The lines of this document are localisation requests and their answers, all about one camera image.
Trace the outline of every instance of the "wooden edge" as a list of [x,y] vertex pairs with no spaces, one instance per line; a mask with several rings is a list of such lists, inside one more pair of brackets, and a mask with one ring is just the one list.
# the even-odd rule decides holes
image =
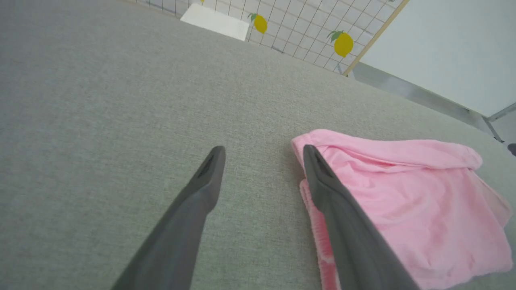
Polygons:
[[344,76],[347,76],[349,74],[349,72],[353,69],[353,67],[355,67],[355,65],[360,61],[360,59],[362,58],[362,56],[364,56],[364,54],[367,52],[367,50],[369,50],[369,48],[371,47],[371,45],[373,45],[373,43],[375,43],[375,41],[380,37],[380,35],[385,31],[385,29],[387,28],[387,26],[389,26],[389,24],[396,18],[396,16],[398,16],[399,12],[403,9],[403,7],[405,7],[405,5],[409,2],[409,0],[403,0],[403,2],[401,2],[398,6],[398,8],[396,8],[396,10],[394,10],[394,12],[392,12],[392,15],[389,17],[389,19],[387,19],[387,21],[383,24],[383,26],[380,28],[380,30],[373,36],[373,38],[371,39],[371,41],[364,47],[364,49],[360,52],[360,54],[355,58],[355,60],[348,66],[348,69],[344,72]]

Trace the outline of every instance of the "gray upholstered sofa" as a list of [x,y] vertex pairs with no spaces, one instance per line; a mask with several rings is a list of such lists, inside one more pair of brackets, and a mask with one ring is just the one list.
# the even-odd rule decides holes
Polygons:
[[[506,148],[397,96],[123,1],[2,3],[0,288],[109,289],[221,144],[192,289],[320,289],[289,144],[316,128],[465,144],[516,204]],[[506,232],[516,245],[514,219]],[[456,289],[514,285],[513,270]]]

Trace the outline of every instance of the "white grid panel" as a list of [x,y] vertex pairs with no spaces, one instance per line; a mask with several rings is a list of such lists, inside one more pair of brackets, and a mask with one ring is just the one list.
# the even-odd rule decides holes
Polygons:
[[[278,53],[343,74],[403,0],[134,0],[180,18],[194,3],[251,23],[257,13],[267,21],[264,34],[251,23],[246,40]],[[353,38],[343,58],[328,38],[342,30]]]

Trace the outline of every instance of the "pink towel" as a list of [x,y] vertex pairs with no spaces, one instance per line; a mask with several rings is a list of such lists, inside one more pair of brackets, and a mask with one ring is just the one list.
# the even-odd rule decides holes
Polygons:
[[[512,267],[510,205],[473,170],[473,149],[435,140],[373,141],[315,130],[292,140],[319,149],[421,289],[445,289]],[[323,290],[340,290],[324,216],[301,182]]]

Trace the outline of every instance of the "towel fold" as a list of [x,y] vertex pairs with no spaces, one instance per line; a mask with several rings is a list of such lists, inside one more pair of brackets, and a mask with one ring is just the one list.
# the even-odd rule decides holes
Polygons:
[[[303,147],[317,147],[421,289],[445,289],[474,276],[512,268],[503,227],[508,202],[474,172],[473,149],[436,140],[374,141],[329,130],[292,140],[303,165]],[[307,207],[323,290],[340,290],[324,216],[308,182]]]

